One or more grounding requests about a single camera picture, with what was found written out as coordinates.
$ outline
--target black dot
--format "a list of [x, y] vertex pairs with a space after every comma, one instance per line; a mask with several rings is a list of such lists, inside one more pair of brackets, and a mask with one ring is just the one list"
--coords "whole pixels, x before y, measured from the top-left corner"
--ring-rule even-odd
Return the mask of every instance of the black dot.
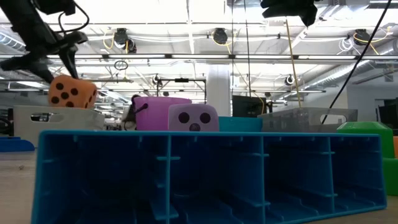
[[57, 87], [57, 90], [63, 90], [63, 84], [62, 83], [57, 83], [55, 85], [55, 87]]
[[210, 120], [211, 120], [210, 114], [208, 114], [208, 113], [203, 113], [203, 114], [200, 115], [200, 121], [201, 121], [203, 124], [209, 123]]
[[60, 99], [59, 99], [58, 97], [53, 96], [53, 97], [51, 98], [51, 103], [57, 104], [57, 103], [59, 103], [59, 102], [60, 102]]
[[186, 124], [189, 121], [189, 114], [186, 112], [180, 113], [178, 116], [178, 120], [180, 120], [181, 123]]
[[67, 107], [74, 107], [75, 105], [71, 102], [71, 101], [69, 101], [68, 103], [67, 103]]
[[76, 96], [77, 94], [79, 94], [79, 91], [78, 91], [76, 88], [73, 88], [73, 89], [70, 90], [70, 93], [71, 93], [73, 96]]
[[61, 93], [61, 97], [62, 97], [62, 99], [66, 100], [67, 98], [69, 98], [69, 94], [63, 92], [63, 93]]

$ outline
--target black monitor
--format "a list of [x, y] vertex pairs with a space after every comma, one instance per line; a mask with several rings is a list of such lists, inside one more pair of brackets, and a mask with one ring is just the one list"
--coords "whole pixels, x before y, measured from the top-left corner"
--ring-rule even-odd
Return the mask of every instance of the black monitor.
[[[261, 98], [264, 113], [267, 113], [266, 99]], [[257, 118], [262, 112], [262, 102], [258, 97], [232, 96], [232, 116], [241, 118]]]

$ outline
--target ceiling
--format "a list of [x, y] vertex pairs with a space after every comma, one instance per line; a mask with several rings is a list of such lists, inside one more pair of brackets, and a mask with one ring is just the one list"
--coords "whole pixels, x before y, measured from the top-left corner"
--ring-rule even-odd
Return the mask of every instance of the ceiling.
[[[256, 0], [248, 1], [246, 12], [240, 1], [230, 6], [231, 0], [76, 0], [90, 17], [90, 23], [82, 29], [89, 41], [78, 46], [78, 54], [124, 54], [123, 50], [111, 45], [113, 32], [117, 28], [127, 28], [128, 35], [137, 46], [138, 54], [217, 54], [217, 55], [288, 55], [288, 33], [284, 17], [264, 19], [264, 11]], [[288, 17], [290, 36], [294, 55], [358, 55], [363, 46], [350, 45], [352, 35], [356, 29], [366, 29], [371, 33], [376, 25], [382, 9], [366, 9], [367, 0], [347, 0], [345, 6], [331, 6], [329, 2], [321, 1], [317, 5], [318, 16], [314, 25], [306, 28], [299, 17]], [[377, 31], [375, 49], [394, 40], [398, 34], [397, 9], [389, 9], [381, 28]], [[59, 30], [58, 14], [45, 15], [40, 13], [43, 20], [53, 30]], [[85, 16], [77, 11], [72, 16], [63, 16], [64, 29], [80, 27], [86, 21]], [[211, 34], [216, 28], [224, 28], [228, 35], [229, 46], [217, 45]], [[18, 40], [20, 37], [13, 33], [6, 16], [0, 12], [0, 34]], [[9, 45], [0, 44], [0, 54], [23, 54]], [[375, 53], [369, 49], [368, 55]], [[286, 87], [284, 79], [293, 74], [290, 60], [280, 62], [252, 60], [250, 66], [247, 60], [195, 60], [194, 58], [180, 59], [128, 59], [129, 67], [124, 71], [117, 71], [113, 63], [117, 60], [81, 59], [77, 61], [77, 71], [82, 78], [90, 80], [108, 80], [95, 82], [98, 87], [119, 90], [150, 90], [154, 86], [152, 78], [206, 78], [210, 66], [228, 64], [229, 72], [234, 79], [234, 88], [246, 89], [247, 74], [250, 71], [251, 88], [253, 89], [290, 89]], [[340, 66], [342, 62], [319, 60], [306, 63], [298, 62], [295, 71], [300, 83], [305, 85], [325, 72]], [[54, 75], [68, 74], [57, 59], [50, 60], [50, 70]], [[3, 78], [34, 78], [27, 74], [2, 73]], [[109, 79], [129, 82], [111, 82]], [[20, 83], [13, 83], [15, 88], [31, 88]], [[204, 99], [204, 93], [193, 82], [170, 82], [164, 90], [189, 89], [197, 92], [172, 92], [170, 96], [186, 97], [197, 100]], [[129, 99], [138, 92], [118, 93]]]

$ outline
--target blue bin divider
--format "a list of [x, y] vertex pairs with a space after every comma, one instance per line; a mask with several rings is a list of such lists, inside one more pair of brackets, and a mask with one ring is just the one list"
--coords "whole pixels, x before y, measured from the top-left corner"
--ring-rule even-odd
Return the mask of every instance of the blue bin divider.
[[222, 132], [261, 132], [262, 118], [218, 117]]
[[386, 207], [377, 135], [44, 131], [32, 224], [303, 223]]
[[21, 140], [20, 137], [0, 137], [0, 152], [29, 152], [35, 151], [30, 141]]

